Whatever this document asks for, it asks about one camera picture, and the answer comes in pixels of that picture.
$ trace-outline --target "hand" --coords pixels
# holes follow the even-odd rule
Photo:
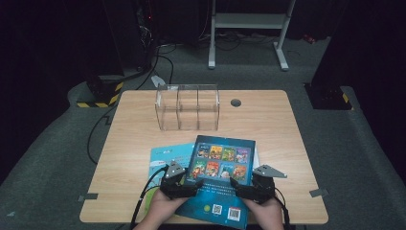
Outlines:
[[[134,230],[158,229],[186,200],[188,200],[186,197],[170,199],[160,189],[156,190],[149,204],[147,215]]]
[[[242,198],[242,201],[254,214],[257,223],[263,230],[283,230],[282,207],[275,198],[262,204]]]

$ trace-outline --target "clear plastic box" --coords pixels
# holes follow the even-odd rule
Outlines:
[[[217,130],[219,106],[215,84],[165,84],[156,92],[161,130]]]

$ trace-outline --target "barcode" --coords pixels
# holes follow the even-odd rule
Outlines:
[[[218,204],[214,204],[213,205],[213,213],[214,214],[218,214],[221,215],[221,209],[223,208],[223,206],[218,205]]]
[[[232,220],[236,220],[239,221],[239,213],[241,211],[237,208],[229,208],[229,215],[228,215],[228,219],[232,219]]]

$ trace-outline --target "white metal stand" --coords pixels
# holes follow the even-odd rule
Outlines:
[[[290,0],[286,13],[261,14],[261,13],[216,13],[215,0],[213,0],[211,40],[209,49],[209,69],[215,69],[215,29],[216,28],[247,28],[247,29],[280,29],[278,42],[274,42],[281,69],[289,70],[282,51],[284,37],[289,26],[296,0]]]

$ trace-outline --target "book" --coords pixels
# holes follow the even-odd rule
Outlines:
[[[174,146],[156,147],[151,149],[149,158],[148,178],[151,178],[161,168],[170,164],[170,161],[175,160],[183,168],[187,168],[191,162],[194,143],[185,143]],[[147,193],[145,196],[145,211],[149,209],[149,203],[156,189],[161,185],[161,179],[164,172],[158,173],[151,182],[147,185]]]
[[[253,140],[197,136],[184,184],[203,179],[203,187],[176,214],[245,229],[248,208],[236,197],[230,177],[239,184],[251,184],[255,145]]]

